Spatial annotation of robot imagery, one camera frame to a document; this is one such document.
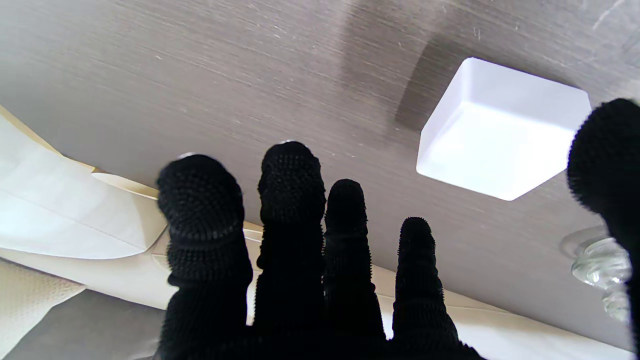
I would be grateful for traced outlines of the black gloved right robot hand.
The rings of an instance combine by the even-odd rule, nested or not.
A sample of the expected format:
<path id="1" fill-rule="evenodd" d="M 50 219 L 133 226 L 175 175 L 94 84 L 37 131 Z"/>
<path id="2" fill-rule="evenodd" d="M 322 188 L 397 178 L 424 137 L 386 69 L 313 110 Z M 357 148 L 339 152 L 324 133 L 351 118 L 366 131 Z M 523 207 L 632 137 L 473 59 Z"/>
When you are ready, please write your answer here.
<path id="1" fill-rule="evenodd" d="M 167 282 L 177 287 L 160 334 L 162 360 L 480 360 L 447 312 L 435 240 L 409 217 L 398 237 L 387 339 L 368 243 L 361 185 L 325 191 L 320 161 L 286 141 L 264 155 L 258 183 L 263 239 L 254 320 L 253 267 L 243 233 L 242 189 L 216 159 L 193 153 L 158 174 L 167 220 Z"/>

